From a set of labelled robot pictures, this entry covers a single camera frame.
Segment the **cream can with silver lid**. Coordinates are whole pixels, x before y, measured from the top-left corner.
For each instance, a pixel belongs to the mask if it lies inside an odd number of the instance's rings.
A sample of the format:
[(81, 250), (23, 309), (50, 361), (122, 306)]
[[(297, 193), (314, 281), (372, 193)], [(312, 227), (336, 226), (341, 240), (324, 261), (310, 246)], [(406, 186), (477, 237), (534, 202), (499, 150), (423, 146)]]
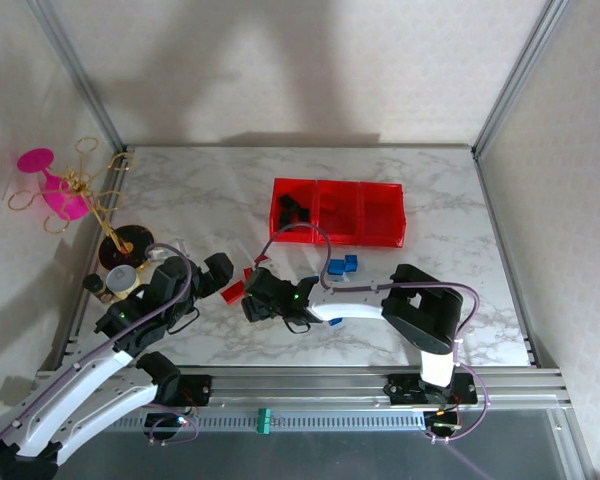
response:
[(139, 285), (139, 274), (130, 265), (114, 267), (105, 278), (105, 286), (119, 300), (126, 299)]

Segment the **small dark bottle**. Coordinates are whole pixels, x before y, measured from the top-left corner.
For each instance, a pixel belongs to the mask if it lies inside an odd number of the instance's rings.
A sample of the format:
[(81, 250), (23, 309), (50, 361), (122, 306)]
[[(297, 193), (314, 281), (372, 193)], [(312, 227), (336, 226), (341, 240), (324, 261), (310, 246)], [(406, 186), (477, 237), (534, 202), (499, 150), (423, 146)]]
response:
[(110, 303), (113, 300), (113, 293), (107, 288), (103, 279), (96, 273), (85, 276), (82, 281), (82, 286), (103, 304)]

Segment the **red plastic bin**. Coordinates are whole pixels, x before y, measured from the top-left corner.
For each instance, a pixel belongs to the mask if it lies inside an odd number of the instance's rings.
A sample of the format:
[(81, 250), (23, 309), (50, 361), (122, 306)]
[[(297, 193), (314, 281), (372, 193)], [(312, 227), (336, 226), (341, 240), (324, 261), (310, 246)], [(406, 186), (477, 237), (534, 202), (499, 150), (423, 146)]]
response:
[(334, 244), (355, 245), (360, 234), (358, 182), (318, 181), (318, 226)]
[(400, 184), (362, 182), (361, 234), (366, 247), (402, 248), (407, 227)]
[[(282, 228), (279, 224), (279, 215), (285, 209), (279, 205), (278, 198), (285, 194), (292, 196), (300, 204), (300, 207), (309, 208), (311, 211), (310, 223), (318, 225), (318, 181), (314, 179), (276, 178), (273, 183), (269, 214), (269, 233), (271, 236)], [(296, 210), (291, 210), (293, 213), (291, 224), (304, 223), (295, 219)], [(276, 242), (301, 244), (316, 244), (318, 241), (318, 232), (312, 227), (306, 226), (291, 227), (289, 230), (282, 232), (276, 239)]]

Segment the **pink plastic wine glass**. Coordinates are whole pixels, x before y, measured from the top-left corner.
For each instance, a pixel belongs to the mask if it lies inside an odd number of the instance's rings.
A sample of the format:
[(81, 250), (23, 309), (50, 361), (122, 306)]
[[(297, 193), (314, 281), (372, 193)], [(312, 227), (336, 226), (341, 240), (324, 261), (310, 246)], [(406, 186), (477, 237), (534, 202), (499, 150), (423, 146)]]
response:
[(79, 193), (74, 193), (70, 183), (59, 174), (51, 172), (54, 153), (48, 148), (36, 148), (24, 153), (17, 168), (26, 174), (43, 174), (44, 182), (39, 193), (50, 209), (61, 219), (74, 221), (89, 212), (89, 207)]

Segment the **aluminium side rail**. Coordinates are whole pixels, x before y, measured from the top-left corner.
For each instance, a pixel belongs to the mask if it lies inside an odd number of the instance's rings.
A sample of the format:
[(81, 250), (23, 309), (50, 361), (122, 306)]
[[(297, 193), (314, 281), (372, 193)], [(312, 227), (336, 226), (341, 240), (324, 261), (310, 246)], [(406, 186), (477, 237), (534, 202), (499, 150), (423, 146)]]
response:
[(494, 207), (494, 203), (492, 201), (492, 196), (489, 192), (487, 182), (485, 180), (484, 172), (480, 164), (480, 158), (474, 149), (471, 150), (471, 154), (474, 160), (476, 174), (480, 183), (486, 208), (490, 217), (492, 229), (495, 235), (496, 244), (499, 250), (504, 274), (508, 284), (508, 289), (511, 295), (514, 309), (516, 311), (518, 324), (521, 330), (523, 340), (525, 342), (527, 356), (529, 358), (530, 365), (534, 368), (539, 368), (541, 367), (541, 362), (539, 361), (538, 351), (534, 343), (532, 331), (530, 331), (528, 328), (527, 309), (523, 302), (521, 292), (517, 284), (513, 264), (511, 263), (511, 259), (509, 258), (509, 251), (507, 249), (506, 240), (501, 229), (501, 225), (497, 216), (496, 209)]
[(82, 281), (88, 274), (98, 270), (97, 250), (101, 241), (113, 231), (111, 215), (123, 204), (121, 193), (118, 193), (125, 172), (134, 162), (134, 154), (123, 146), (116, 151), (110, 160), (106, 160), (97, 172), (90, 173), (83, 165), (88, 153), (80, 154), (77, 177), (85, 181), (88, 191), (87, 205), (89, 213), (79, 222), (75, 240), (82, 249), (73, 251), (69, 260), (75, 260), (80, 267), (75, 276), (76, 286), (72, 289), (71, 309), (59, 322), (53, 341), (52, 351), (45, 361), (49, 369), (56, 369), (63, 363), (68, 348), (73, 348), (79, 339), (80, 330), (84, 323), (85, 311), (89, 303), (89, 293), (83, 288)]

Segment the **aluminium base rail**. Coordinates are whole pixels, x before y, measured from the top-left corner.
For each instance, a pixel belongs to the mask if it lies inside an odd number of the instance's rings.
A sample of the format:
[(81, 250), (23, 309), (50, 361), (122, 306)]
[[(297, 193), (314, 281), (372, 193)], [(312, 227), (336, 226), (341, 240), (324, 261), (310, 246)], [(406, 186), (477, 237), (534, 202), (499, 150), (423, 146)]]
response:
[[(492, 410), (569, 408), (572, 402), (558, 369), (476, 367), (476, 405), (488, 400)], [(392, 405), (383, 392), (390, 374), (416, 373), (415, 367), (184, 367), (182, 375), (210, 375), (212, 392), (205, 407), (212, 411), (336, 411), (433, 410), (431, 405)]]

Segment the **aluminium frame post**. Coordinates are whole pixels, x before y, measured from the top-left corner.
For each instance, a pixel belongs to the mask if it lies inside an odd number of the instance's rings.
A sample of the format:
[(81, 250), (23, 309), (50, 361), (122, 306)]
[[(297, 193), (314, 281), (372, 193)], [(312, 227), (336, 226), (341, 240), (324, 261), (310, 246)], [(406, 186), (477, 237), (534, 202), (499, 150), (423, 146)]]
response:
[(121, 139), (103, 102), (91, 82), (69, 35), (63, 27), (50, 0), (25, 0), (37, 23), (42, 28), (65, 71), (71, 78), (79, 96), (100, 128), (105, 140), (116, 152), (122, 152), (126, 144)]
[(485, 154), (570, 3), (571, 0), (545, 1), (472, 146), (476, 162)]

